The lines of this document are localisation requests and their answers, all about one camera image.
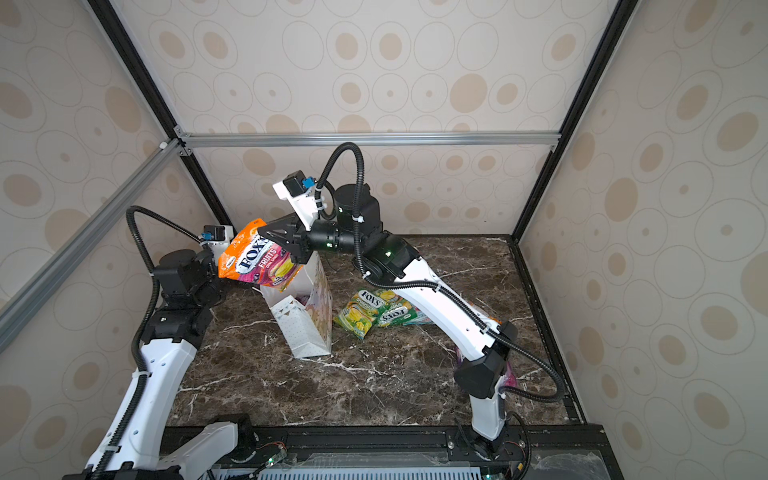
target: black cable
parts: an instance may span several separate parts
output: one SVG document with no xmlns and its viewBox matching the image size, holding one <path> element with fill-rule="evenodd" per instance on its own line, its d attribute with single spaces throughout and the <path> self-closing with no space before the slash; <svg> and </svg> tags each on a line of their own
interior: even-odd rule
<svg viewBox="0 0 768 480">
<path fill-rule="evenodd" d="M 528 473 L 528 467 L 531 466 L 531 440 L 528 437 L 528 427 L 526 427 L 522 417 L 515 412 L 510 413 L 520 424 L 520 430 L 523 431 L 523 439 L 525 439 L 525 447 L 523 448 L 523 456 L 525 457 L 523 459 L 523 469 L 520 470 L 520 475 L 512 476 L 514 480 L 520 480 L 521 478 L 525 477 L 525 474 Z"/>
<path fill-rule="evenodd" d="M 336 160 L 342 153 L 347 150 L 351 150 L 355 154 L 355 162 L 357 166 L 355 194 L 352 203 L 352 218 L 356 219 L 360 216 L 360 195 L 362 194 L 362 186 L 364 184 L 365 174 L 365 164 L 363 163 L 362 151 L 360 151 L 360 147 L 358 147 L 353 142 L 345 142 L 339 145 L 328 159 L 328 163 L 326 164 L 326 167 L 323 170 L 323 174 L 320 177 L 320 180 L 317 182 L 317 185 L 319 188 L 322 188 L 325 185 L 326 178 L 333 169 L 333 165 L 336 163 Z M 319 199 L 319 193 L 317 190 L 315 190 L 315 199 Z M 362 278 L 364 278 L 368 283 L 375 286 L 376 288 L 388 290 L 400 290 L 405 288 L 429 288 L 435 291 L 439 291 L 443 295 L 447 296 L 458 308 L 462 310 L 462 312 L 469 316 L 469 318 L 472 319 L 475 325 L 477 325 L 483 333 L 487 333 L 491 338 L 493 338 L 493 340 L 500 342 L 501 344 L 507 346 L 509 349 L 516 351 L 520 355 L 523 355 L 524 357 L 534 362 L 536 365 L 540 366 L 541 369 L 543 369 L 552 378 L 555 386 L 555 392 L 552 395 L 539 395 L 523 389 L 518 389 L 516 387 L 504 387 L 502 389 L 503 392 L 514 393 L 515 395 L 520 395 L 525 399 L 543 403 L 559 402 L 563 398 L 565 392 L 565 383 L 563 382 L 562 377 L 560 377 L 560 375 L 548 363 L 539 359 L 536 355 L 530 353 L 521 346 L 515 345 L 507 337 L 490 328 L 490 326 L 488 326 L 488 324 L 486 324 L 460 296 L 456 295 L 451 290 L 440 289 L 440 285 L 428 280 L 416 280 L 412 282 L 399 283 L 382 283 L 372 280 L 370 278 L 370 273 L 366 272 L 366 268 L 362 264 L 362 241 L 360 238 L 360 224 L 358 222 L 353 222 L 352 232 L 355 250 L 355 266 L 362 274 Z"/>
<path fill-rule="evenodd" d="M 325 188 L 328 189 L 328 193 L 331 196 L 331 213 L 330 214 L 327 213 L 326 209 L 322 208 L 322 206 L 321 206 L 319 212 L 320 212 L 320 216 L 324 220 L 333 220 L 334 218 L 336 218 L 336 189 L 333 188 L 333 185 L 331 185 L 331 183 L 329 181 L 327 181 L 327 180 L 326 180 Z"/>
<path fill-rule="evenodd" d="M 458 429 L 458 434 L 459 434 L 460 437 L 462 437 L 462 440 L 464 440 L 464 443 L 467 445 L 467 448 L 468 449 L 474 449 L 475 447 L 473 447 L 472 444 L 469 443 L 469 439 L 467 438 L 467 434 L 464 433 L 464 427 L 462 427 L 462 423 L 458 420 L 458 417 L 454 417 L 453 421 L 456 423 L 456 428 Z"/>
<path fill-rule="evenodd" d="M 141 351 L 139 349 L 141 345 L 141 337 L 144 335 L 144 328 L 147 326 L 147 322 L 149 322 L 149 319 L 152 317 L 155 306 L 157 305 L 157 299 L 160 296 L 160 282 L 153 276 L 154 263 L 152 262 L 152 258 L 150 257 L 149 252 L 147 251 L 147 247 L 144 245 L 144 240 L 141 238 L 141 233 L 139 232 L 136 219 L 134 218 L 137 212 L 147 215 L 148 217 L 152 217 L 155 220 L 168 225 L 174 230 L 177 230 L 187 237 L 194 239 L 196 242 L 200 242 L 200 239 L 186 228 L 176 225 L 174 222 L 168 220 L 167 218 L 162 217 L 161 215 L 156 214 L 152 210 L 148 210 L 144 207 L 134 205 L 125 211 L 125 221 L 128 224 L 128 229 L 131 232 L 131 236 L 134 238 L 136 248 L 139 250 L 139 255 L 144 261 L 144 265 L 147 267 L 147 271 L 152 276 L 152 295 L 150 302 L 147 306 L 147 311 L 144 313 L 144 318 L 141 320 L 141 323 L 139 324 L 139 327 L 134 334 L 134 340 L 131 343 L 131 355 L 134 357 L 137 370 L 139 372 L 146 372 L 147 363 L 144 361 L 144 356 L 141 355 Z M 134 390 L 134 394 L 131 397 L 131 401 L 128 403 L 128 407 L 125 409 L 125 412 L 123 413 L 117 428 L 115 428 L 112 434 L 112 437 L 108 443 L 109 447 L 117 448 L 120 445 L 120 441 L 123 439 L 125 429 L 128 427 L 128 423 L 131 422 L 131 418 L 134 416 L 136 408 L 138 408 L 139 402 L 141 401 L 141 396 L 144 394 L 144 389 L 146 388 L 147 376 L 139 375 L 136 381 L 136 389 Z M 109 465 L 109 461 L 112 460 L 112 455 L 114 455 L 114 452 L 115 450 L 106 450 L 103 454 L 101 454 L 101 459 L 99 460 L 98 464 L 96 464 L 96 468 L 94 468 L 94 480 L 100 478 L 101 474 L 104 473 L 107 465 Z"/>
</svg>

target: black frame rail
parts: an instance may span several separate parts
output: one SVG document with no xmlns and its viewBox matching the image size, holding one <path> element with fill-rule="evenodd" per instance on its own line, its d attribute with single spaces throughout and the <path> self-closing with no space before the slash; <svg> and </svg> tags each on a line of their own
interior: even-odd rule
<svg viewBox="0 0 768 480">
<path fill-rule="evenodd" d="M 547 190 L 549 180 L 552 179 L 552 175 L 557 169 L 560 159 L 562 159 L 563 154 L 568 148 L 571 137 L 573 137 L 576 127 L 578 127 L 579 121 L 581 121 L 581 118 L 587 109 L 592 94 L 594 93 L 595 88 L 597 88 L 598 83 L 600 83 L 605 68 L 611 61 L 611 56 L 624 33 L 624 29 L 627 27 L 627 23 L 630 21 L 630 18 L 632 18 L 632 13 L 634 12 L 637 2 L 638 0 L 619 0 L 616 4 L 611 19 L 608 21 L 608 25 L 606 25 L 603 36 L 600 39 L 600 43 L 594 51 L 592 61 L 590 61 L 587 71 L 584 74 L 584 78 L 581 80 L 581 84 L 576 91 L 574 100 L 568 109 L 568 113 L 565 115 L 563 125 L 560 128 L 560 141 L 558 142 L 558 146 L 547 156 L 547 160 L 541 168 L 541 173 L 536 179 L 533 190 L 528 196 L 522 214 L 512 232 L 512 240 L 515 243 L 520 241 L 523 233 L 525 233 L 525 229 L 531 222 L 531 218 L 538 207 L 538 203 L 541 201 L 541 197 L 544 196 L 544 192 Z"/>
<path fill-rule="evenodd" d="M 466 434 L 473 434 L 470 425 L 462 426 Z M 611 480 L 624 480 L 616 457 L 601 425 L 528 425 L 532 456 L 537 452 L 561 451 L 599 452 Z M 195 435 L 203 427 L 166 427 L 160 447 L 161 455 L 168 455 Z M 510 446 L 495 460 L 486 460 L 466 445 L 455 425 L 440 426 L 254 426 L 253 433 L 258 445 L 282 442 L 290 454 L 296 454 L 297 462 L 305 462 L 313 455 L 359 454 L 402 455 L 423 454 L 424 458 L 439 461 L 441 465 L 469 465 L 480 467 L 483 473 L 505 472 L 509 462 L 521 461 L 520 449 Z M 503 432 L 505 441 L 520 442 L 524 435 L 516 425 Z M 257 449 L 246 462 L 236 455 L 250 452 L 235 449 L 217 463 L 221 468 L 258 468 L 276 453 L 276 449 Z"/>
<path fill-rule="evenodd" d="M 161 127 L 165 131 L 165 134 L 169 138 L 177 138 L 181 142 L 182 153 L 181 161 L 184 162 L 184 166 L 189 171 L 192 180 L 200 189 L 203 194 L 203 198 L 208 203 L 211 211 L 214 213 L 216 220 L 223 225 L 231 225 L 232 220 L 227 214 L 224 205 L 216 195 L 213 186 L 210 184 L 208 177 L 206 177 L 203 168 L 200 166 L 200 162 L 197 161 L 194 153 L 190 148 L 184 146 L 184 139 L 179 135 L 177 131 L 176 119 L 170 112 L 170 108 L 165 103 L 163 95 L 160 90 L 157 89 L 157 85 L 154 83 L 152 76 L 147 70 L 147 66 L 144 65 L 144 61 L 141 60 L 138 50 L 131 41 L 131 37 L 128 35 L 125 27 L 123 26 L 117 12 L 112 7 L 111 2 L 105 0 L 88 0 L 91 9 L 93 10 L 96 18 L 101 23 L 101 27 L 109 36 L 109 39 L 114 45 L 115 51 L 123 61 L 126 69 L 131 73 L 134 82 L 138 86 L 141 94 L 149 104 L 154 116 L 160 122 Z"/>
<path fill-rule="evenodd" d="M 561 136 L 558 146 L 554 151 L 550 152 L 547 156 L 547 160 L 544 162 L 544 166 L 541 169 L 541 173 L 536 179 L 531 195 L 525 202 L 523 211 L 518 219 L 515 229 L 512 235 L 508 239 L 509 251 L 512 254 L 512 258 L 515 261 L 515 266 L 518 269 L 520 280 L 525 289 L 525 295 L 528 298 L 528 305 L 531 307 L 531 313 L 533 314 L 534 321 L 541 335 L 541 340 L 544 343 L 544 348 L 547 350 L 547 354 L 552 361 L 552 366 L 563 377 L 565 385 L 568 391 L 563 398 L 563 403 L 568 413 L 568 417 L 572 422 L 585 423 L 586 418 L 584 416 L 584 410 L 576 396 L 571 376 L 568 374 L 568 369 L 565 365 L 563 357 L 561 355 L 558 344 L 554 339 L 554 333 L 552 332 L 551 325 L 547 318 L 546 312 L 541 305 L 541 300 L 536 293 L 536 289 L 533 284 L 531 274 L 528 272 L 528 267 L 525 264 L 525 259 L 520 251 L 520 240 L 525 234 L 525 230 L 531 222 L 531 219 L 538 208 L 539 202 L 541 202 L 544 196 L 547 186 L 549 185 L 554 172 L 557 170 L 560 160 L 563 158 L 565 151 L 568 149 L 568 144 L 576 132 L 576 128 L 579 125 L 582 117 L 584 116 L 589 101 L 597 88 L 600 79 L 602 78 L 605 68 L 611 61 L 621 36 L 624 33 L 624 29 L 627 27 L 628 22 L 632 18 L 635 8 L 637 7 L 638 0 L 619 0 L 614 9 L 611 19 L 608 21 L 608 25 L 605 28 L 603 36 L 595 50 L 594 56 L 587 68 L 587 72 L 579 85 L 579 88 L 574 97 L 573 103 L 571 103 L 568 113 L 563 120 L 563 125 L 560 130 Z"/>
</svg>

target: wall panel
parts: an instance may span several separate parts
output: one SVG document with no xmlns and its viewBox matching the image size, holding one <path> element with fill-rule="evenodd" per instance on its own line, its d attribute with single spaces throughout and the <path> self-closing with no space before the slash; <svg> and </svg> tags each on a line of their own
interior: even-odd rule
<svg viewBox="0 0 768 480">
<path fill-rule="evenodd" d="M 768 9 L 644 2 L 521 242 L 625 478 L 762 478 Z"/>
<path fill-rule="evenodd" d="M 187 131 L 557 130 L 613 2 L 124 0 Z"/>
</svg>

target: metal extrusion bar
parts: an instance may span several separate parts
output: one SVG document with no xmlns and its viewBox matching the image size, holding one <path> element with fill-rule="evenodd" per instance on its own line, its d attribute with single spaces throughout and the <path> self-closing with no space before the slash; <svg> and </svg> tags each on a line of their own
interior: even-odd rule
<svg viewBox="0 0 768 480">
<path fill-rule="evenodd" d="M 85 222 L 80 230 L 11 298 L 0 312 L 0 352 L 51 298 L 104 235 L 125 215 L 168 161 L 181 150 L 179 140 L 169 139 L 157 149 L 118 190 Z"/>
<path fill-rule="evenodd" d="M 576 91 L 573 103 L 571 103 L 571 107 L 565 115 L 563 126 L 560 129 L 560 132 L 562 133 L 561 141 L 558 143 L 557 148 L 554 149 L 554 152 L 550 153 L 547 160 L 544 162 L 541 173 L 533 186 L 533 190 L 528 196 L 528 200 L 525 202 L 522 214 L 515 226 L 515 230 L 512 232 L 513 241 L 520 241 L 523 233 L 525 233 L 525 229 L 528 227 L 528 223 L 531 221 L 531 218 L 536 211 L 538 202 L 544 196 L 544 192 L 549 185 L 549 180 L 554 175 L 554 171 L 557 169 L 560 159 L 563 157 L 565 150 L 571 142 L 571 137 L 576 132 L 581 117 L 587 110 L 592 94 L 598 87 L 603 72 L 611 61 L 611 56 L 624 33 L 624 29 L 632 18 L 637 3 L 638 0 L 619 0 L 617 3 L 613 15 L 608 21 L 608 25 L 605 27 L 603 37 L 600 39 L 600 43 L 594 52 L 592 61 L 590 62 L 589 67 L 587 67 L 587 72 L 581 80 L 581 85 L 579 85 L 579 88 Z"/>
<path fill-rule="evenodd" d="M 556 145 L 557 131 L 476 131 L 371 134 L 183 134 L 188 147 L 335 147 L 347 141 L 360 146 L 403 145 Z"/>
</svg>

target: candy bag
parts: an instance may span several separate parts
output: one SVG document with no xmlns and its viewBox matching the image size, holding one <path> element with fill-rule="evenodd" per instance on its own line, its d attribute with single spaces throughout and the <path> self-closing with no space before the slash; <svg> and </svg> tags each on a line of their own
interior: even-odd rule
<svg viewBox="0 0 768 480">
<path fill-rule="evenodd" d="M 290 253 L 272 240 L 259 235 L 266 225 L 256 219 L 237 234 L 219 257 L 219 277 L 277 288 L 281 292 L 301 270 L 293 263 Z"/>
<path fill-rule="evenodd" d="M 368 333 L 368 330 L 371 329 L 375 321 L 375 317 L 370 316 L 354 302 L 347 303 L 346 307 L 339 312 L 339 315 L 333 318 L 333 322 L 344 330 L 354 333 L 361 340 L 366 338 L 366 333 Z"/>
<path fill-rule="evenodd" d="M 381 297 L 366 289 L 360 289 L 333 321 L 362 340 L 376 319 L 387 310 L 389 310 L 389 305 Z"/>
<path fill-rule="evenodd" d="M 389 310 L 376 320 L 378 326 L 423 325 L 431 322 L 421 310 L 391 290 L 377 290 L 374 294 L 389 305 Z"/>
</svg>

